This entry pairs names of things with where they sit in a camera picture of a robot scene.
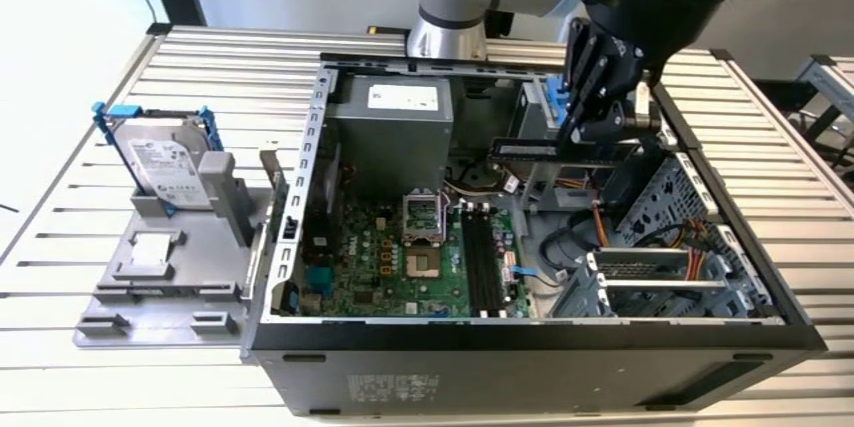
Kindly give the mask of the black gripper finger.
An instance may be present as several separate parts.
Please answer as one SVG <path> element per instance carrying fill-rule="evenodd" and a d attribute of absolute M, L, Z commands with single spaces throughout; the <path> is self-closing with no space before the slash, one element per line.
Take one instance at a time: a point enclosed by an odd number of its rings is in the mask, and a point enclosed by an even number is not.
<path fill-rule="evenodd" d="M 581 143 L 609 143 L 625 137 L 625 102 L 644 70 L 644 51 L 619 39 L 593 39 L 580 95 L 580 116 L 569 138 L 559 138 L 559 154 Z"/>
<path fill-rule="evenodd" d="M 571 137 L 571 132 L 580 116 L 580 90 L 585 82 L 588 71 L 587 64 L 593 51 L 593 34 L 591 32 L 589 21 L 584 18 L 575 18 L 569 22 L 568 27 L 565 72 L 563 81 L 568 99 L 565 106 L 565 118 L 557 134 L 559 138 Z"/>

